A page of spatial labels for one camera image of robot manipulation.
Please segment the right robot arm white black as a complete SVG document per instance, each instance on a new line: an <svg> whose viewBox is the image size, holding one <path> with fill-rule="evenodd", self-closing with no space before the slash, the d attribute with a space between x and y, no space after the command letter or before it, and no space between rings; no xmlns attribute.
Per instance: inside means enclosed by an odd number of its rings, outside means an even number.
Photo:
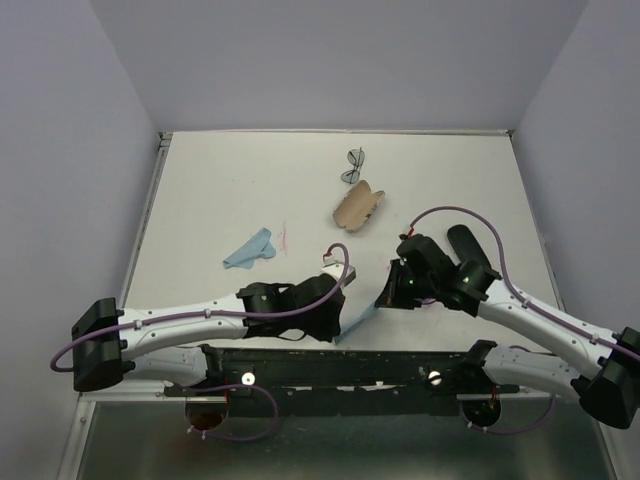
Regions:
<svg viewBox="0 0 640 480"><path fill-rule="evenodd" d="M526 295L494 270L471 230L456 225L447 238L458 259L430 237L403 237L390 263L378 308L413 310L428 301L494 322L533 341L543 353L477 342L479 357L464 362L469 390L519 385L579 403L597 421L631 426L639 408L639 332L592 325Z"/></svg>

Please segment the marbled glasses case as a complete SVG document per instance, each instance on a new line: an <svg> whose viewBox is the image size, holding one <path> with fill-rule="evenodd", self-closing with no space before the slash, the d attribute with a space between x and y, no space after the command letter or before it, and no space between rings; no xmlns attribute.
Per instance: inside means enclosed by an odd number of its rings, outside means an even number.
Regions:
<svg viewBox="0 0 640 480"><path fill-rule="evenodd" d="M374 191L366 180L359 180L332 212L335 225L348 233L361 230L385 198L384 190Z"/></svg>

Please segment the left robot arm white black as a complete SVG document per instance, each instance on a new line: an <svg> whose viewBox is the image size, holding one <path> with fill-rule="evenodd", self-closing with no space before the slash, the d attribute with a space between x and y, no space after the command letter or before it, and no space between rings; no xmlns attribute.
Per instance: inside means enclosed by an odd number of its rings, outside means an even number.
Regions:
<svg viewBox="0 0 640 480"><path fill-rule="evenodd" d="M73 388L113 387L141 372L151 353L188 343L275 338L289 330L330 342L341 332L343 289L353 279L333 266L297 285L255 282L214 301L156 311L97 300L71 329Z"/></svg>

